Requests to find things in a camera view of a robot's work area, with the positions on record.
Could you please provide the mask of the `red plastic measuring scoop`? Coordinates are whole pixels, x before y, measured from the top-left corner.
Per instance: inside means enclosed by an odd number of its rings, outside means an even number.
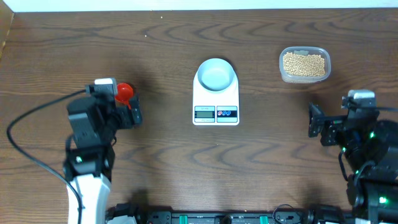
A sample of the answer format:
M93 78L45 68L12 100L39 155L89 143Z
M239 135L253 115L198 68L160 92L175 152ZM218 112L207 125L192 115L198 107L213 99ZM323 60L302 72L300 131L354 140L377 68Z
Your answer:
M117 84L117 91L118 94L115 96L115 100L131 109L131 104L129 101L134 96L133 87L127 83L119 83Z

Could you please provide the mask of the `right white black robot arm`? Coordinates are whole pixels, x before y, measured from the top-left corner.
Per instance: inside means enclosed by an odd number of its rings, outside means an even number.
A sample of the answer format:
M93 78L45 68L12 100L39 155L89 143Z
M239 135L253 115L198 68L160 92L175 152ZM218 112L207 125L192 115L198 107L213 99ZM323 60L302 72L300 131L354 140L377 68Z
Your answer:
M379 119L380 108L344 103L347 115L327 116L308 106L308 135L338 146L346 194L356 220L397 223L397 122Z

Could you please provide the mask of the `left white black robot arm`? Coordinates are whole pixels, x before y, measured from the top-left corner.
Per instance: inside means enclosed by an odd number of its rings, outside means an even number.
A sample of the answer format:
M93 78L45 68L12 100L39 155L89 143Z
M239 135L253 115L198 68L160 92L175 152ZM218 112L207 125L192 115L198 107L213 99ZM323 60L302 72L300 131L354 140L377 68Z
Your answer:
M67 111L73 130L63 163L70 183L68 222L105 223L116 132L142 123L139 98L134 95L127 105L117 106L113 95L91 95L73 100Z

